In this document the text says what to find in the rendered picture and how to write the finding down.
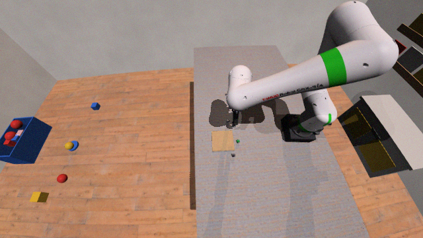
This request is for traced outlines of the peach square mat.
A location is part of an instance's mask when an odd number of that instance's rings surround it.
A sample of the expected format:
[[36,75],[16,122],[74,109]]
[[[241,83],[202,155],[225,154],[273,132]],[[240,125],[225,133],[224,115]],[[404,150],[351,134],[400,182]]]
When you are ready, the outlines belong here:
[[233,132],[211,131],[212,151],[234,151]]

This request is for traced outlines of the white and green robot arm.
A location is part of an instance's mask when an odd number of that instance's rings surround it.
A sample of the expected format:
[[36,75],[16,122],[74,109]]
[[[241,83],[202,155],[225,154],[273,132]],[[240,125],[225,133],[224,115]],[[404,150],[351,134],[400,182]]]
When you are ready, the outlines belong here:
[[398,56],[397,43],[367,5],[348,1],[328,16],[317,56],[256,81],[248,67],[237,65],[229,72],[226,101],[231,109],[243,111],[301,93],[305,111],[291,120],[291,129],[302,138],[319,135],[337,118],[327,88],[378,77],[395,65]]

